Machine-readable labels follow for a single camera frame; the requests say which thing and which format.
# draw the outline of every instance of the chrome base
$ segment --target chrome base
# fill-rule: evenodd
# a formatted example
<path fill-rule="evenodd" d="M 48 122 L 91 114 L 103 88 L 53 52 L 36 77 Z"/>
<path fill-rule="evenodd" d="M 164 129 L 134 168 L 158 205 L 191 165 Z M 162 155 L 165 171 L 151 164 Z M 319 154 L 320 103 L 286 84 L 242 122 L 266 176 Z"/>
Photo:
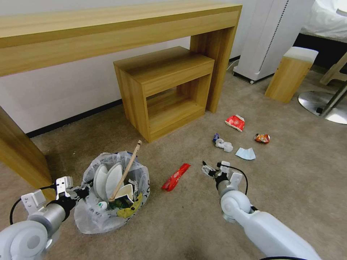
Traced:
<path fill-rule="evenodd" d="M 298 101 L 305 109 L 316 116 L 347 125 L 347 101 L 345 99 L 339 100 L 339 103 L 334 107 L 327 106 L 334 96 L 325 92 L 307 91 L 299 95 Z"/>

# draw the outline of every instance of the trash bag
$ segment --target trash bag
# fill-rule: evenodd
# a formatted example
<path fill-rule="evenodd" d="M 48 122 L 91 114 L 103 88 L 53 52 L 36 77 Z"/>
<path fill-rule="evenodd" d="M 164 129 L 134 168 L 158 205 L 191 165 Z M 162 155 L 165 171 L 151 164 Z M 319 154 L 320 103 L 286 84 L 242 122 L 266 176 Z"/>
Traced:
<path fill-rule="evenodd" d="M 94 179 L 95 171 L 99 165 L 105 164 L 109 170 L 113 165 L 120 162 L 123 169 L 125 169 L 131 155 L 127 151 L 100 154 L 85 170 L 81 187 L 88 185 L 87 183 Z M 84 234 L 109 232 L 125 225 L 136 214 L 146 202 L 150 193 L 148 169 L 137 161 L 137 157 L 126 179 L 128 178 L 133 181 L 133 184 L 137 184 L 137 191 L 135 188 L 133 194 L 134 204 L 131 208 L 103 210 L 98 206 L 102 199 L 95 195 L 93 188 L 90 188 L 89 195 L 78 202 L 74 211 L 75 222 L 80 232 Z"/>

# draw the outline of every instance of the blue wrapper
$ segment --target blue wrapper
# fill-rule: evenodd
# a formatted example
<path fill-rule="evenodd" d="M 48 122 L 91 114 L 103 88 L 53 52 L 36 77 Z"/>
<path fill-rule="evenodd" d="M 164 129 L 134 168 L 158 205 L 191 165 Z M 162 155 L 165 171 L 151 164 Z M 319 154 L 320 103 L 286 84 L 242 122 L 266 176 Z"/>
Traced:
<path fill-rule="evenodd" d="M 219 139 L 219 134 L 215 133 L 213 137 L 213 142 L 216 142 L 217 139 Z"/>

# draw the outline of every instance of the red wrapper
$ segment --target red wrapper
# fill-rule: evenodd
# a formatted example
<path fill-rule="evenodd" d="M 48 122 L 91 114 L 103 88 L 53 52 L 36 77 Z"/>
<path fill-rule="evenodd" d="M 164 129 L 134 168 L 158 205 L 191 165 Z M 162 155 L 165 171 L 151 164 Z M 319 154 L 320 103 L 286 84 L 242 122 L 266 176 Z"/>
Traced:
<path fill-rule="evenodd" d="M 256 134 L 254 140 L 260 143 L 270 142 L 270 136 L 268 134 Z"/>
<path fill-rule="evenodd" d="M 242 132 L 243 127 L 245 126 L 245 119 L 239 115 L 234 115 L 226 119 L 225 123 Z"/>
<path fill-rule="evenodd" d="M 190 164 L 182 164 L 181 168 L 178 169 L 162 186 L 163 190 L 172 191 L 177 185 L 179 178 L 185 173 L 190 167 Z"/>

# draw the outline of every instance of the beige carpet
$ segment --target beige carpet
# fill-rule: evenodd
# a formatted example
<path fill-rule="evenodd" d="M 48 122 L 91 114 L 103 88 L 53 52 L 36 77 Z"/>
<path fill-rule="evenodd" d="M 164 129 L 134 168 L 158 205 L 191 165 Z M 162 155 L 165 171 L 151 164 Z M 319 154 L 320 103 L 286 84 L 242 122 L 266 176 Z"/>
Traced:
<path fill-rule="evenodd" d="M 299 92 L 337 90 L 336 84 L 320 85 L 321 77 L 310 71 Z M 138 214 L 119 230 L 97 235 L 81 234 L 70 216 L 46 259 L 260 259 L 262 253 L 242 228 L 223 219 L 215 182 L 200 171 L 202 160 L 211 165 L 226 160 L 244 170 L 249 198 L 258 209 L 306 239 L 321 258 L 347 259 L 347 128 L 310 114 L 297 95 L 289 104 L 264 97 L 269 82 L 250 85 L 228 72 L 217 113 L 206 112 L 153 143 L 144 142 L 139 160 L 149 169 L 151 194 Z M 244 132 L 224 123 L 233 114 L 245 118 Z M 233 152 L 214 147 L 216 132 L 232 142 Z M 256 143 L 256 133 L 270 134 L 271 142 Z M 140 138 L 118 106 L 33 141 L 47 156 L 53 178 L 70 175 L 78 185 L 93 158 L 101 152 L 132 151 Z M 257 158 L 235 156 L 239 147 L 253 147 Z M 192 166 L 176 188 L 161 190 L 182 163 Z M 0 172 L 3 229 L 14 201 L 33 189 L 6 166 L 0 165 Z M 14 220 L 25 217 L 18 206 Z"/>

